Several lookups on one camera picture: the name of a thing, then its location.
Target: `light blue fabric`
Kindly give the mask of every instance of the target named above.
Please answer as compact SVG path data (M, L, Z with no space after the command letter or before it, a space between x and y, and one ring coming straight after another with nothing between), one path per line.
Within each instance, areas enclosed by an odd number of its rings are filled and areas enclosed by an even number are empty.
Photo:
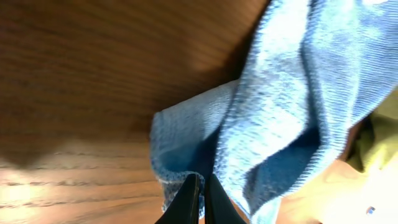
M280 198L327 168L397 84L398 0L271 1L239 80L155 115L164 209L214 162L251 222L274 223Z

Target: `wood grain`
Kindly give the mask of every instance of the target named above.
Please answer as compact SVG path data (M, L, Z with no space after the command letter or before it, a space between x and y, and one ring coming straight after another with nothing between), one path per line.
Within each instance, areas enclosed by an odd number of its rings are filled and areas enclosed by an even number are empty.
M265 6L0 1L0 223L154 223L153 114L236 79Z

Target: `wooden surface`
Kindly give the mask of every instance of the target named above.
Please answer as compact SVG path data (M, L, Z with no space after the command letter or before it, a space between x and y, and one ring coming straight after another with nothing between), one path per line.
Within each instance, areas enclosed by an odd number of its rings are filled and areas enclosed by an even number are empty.
M265 3L0 1L0 223L154 223L153 114L236 79Z

